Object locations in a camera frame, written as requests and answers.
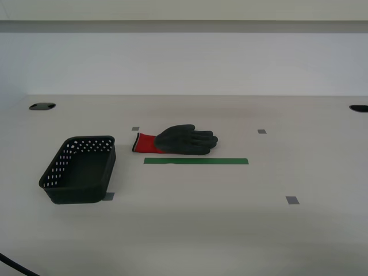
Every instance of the gray tape marker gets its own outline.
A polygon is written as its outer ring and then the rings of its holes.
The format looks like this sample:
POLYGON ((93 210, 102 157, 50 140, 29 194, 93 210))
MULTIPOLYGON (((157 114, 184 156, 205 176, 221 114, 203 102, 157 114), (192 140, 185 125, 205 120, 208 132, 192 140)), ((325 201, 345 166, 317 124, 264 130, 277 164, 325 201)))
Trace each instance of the gray tape marker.
POLYGON ((297 197, 286 197, 286 200, 289 204, 299 204, 297 197))
POLYGON ((103 198, 103 201, 111 201, 114 198, 115 193, 106 193, 106 196, 103 198))

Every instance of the white table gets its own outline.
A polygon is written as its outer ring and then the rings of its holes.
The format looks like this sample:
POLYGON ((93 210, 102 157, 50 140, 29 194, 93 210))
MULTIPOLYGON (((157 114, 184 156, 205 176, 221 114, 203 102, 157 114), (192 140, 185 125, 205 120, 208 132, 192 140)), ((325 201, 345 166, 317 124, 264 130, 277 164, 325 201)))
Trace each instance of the white table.
POLYGON ((367 275, 358 103, 368 97, 27 97, 0 117, 1 253, 42 276, 367 275), (131 151, 132 127, 177 124, 218 136, 208 157, 250 164, 152 165, 131 151), (114 199, 54 205, 38 181, 65 139, 85 135, 116 139, 114 199))

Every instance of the black cable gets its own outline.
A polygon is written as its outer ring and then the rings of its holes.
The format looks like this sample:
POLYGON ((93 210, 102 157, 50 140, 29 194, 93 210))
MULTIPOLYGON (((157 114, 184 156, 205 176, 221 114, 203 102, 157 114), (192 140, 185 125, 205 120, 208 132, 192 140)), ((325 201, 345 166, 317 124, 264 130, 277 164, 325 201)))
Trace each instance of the black cable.
POLYGON ((23 273, 24 275, 39 276, 38 274, 33 273, 32 271, 26 269, 25 267, 22 267, 20 264, 17 264, 16 262, 12 261, 8 257, 2 255, 1 253, 0 253, 0 261, 3 262, 6 265, 12 267, 15 270, 18 270, 20 273, 23 273))

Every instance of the red glove cuff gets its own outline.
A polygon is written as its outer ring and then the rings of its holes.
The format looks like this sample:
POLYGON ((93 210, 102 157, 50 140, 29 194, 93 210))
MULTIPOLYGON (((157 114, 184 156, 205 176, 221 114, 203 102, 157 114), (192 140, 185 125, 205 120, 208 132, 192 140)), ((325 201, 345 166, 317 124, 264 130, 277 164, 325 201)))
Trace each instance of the red glove cuff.
POLYGON ((144 154, 164 154, 164 151, 161 151, 155 147, 155 138, 156 136, 138 133, 132 151, 141 152, 144 154))

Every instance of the black rubber palm coating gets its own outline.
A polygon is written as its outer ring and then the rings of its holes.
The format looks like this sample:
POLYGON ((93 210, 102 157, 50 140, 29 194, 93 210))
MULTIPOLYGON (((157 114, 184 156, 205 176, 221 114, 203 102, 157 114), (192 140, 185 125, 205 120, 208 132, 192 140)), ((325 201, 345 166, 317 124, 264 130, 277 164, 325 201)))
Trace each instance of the black rubber palm coating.
POLYGON ((155 138, 155 147, 168 154, 206 155, 217 144, 212 131, 195 131, 194 125, 176 125, 155 138))

